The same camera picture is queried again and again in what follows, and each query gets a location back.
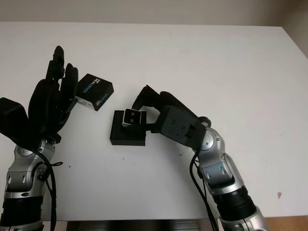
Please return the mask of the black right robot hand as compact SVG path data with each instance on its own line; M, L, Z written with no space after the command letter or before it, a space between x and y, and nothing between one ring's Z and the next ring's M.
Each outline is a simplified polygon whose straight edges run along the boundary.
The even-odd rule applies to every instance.
M193 120L198 119L196 114L188 109L171 93L167 91L157 93L149 85L142 88L132 105L132 109L140 110L143 106L153 107L160 112L157 120L153 124L144 125L144 130L150 131L151 133L161 133L161 128L167 120L167 115L170 113L171 107L180 110L180 112L177 113L176 118L187 115L188 118L193 118Z

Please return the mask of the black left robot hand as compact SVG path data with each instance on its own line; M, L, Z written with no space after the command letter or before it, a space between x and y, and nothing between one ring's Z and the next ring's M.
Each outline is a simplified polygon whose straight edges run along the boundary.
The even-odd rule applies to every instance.
M28 107L29 122L40 137L60 143L58 132L77 103L77 85L78 69L64 64L64 50L57 46L46 77L36 85Z

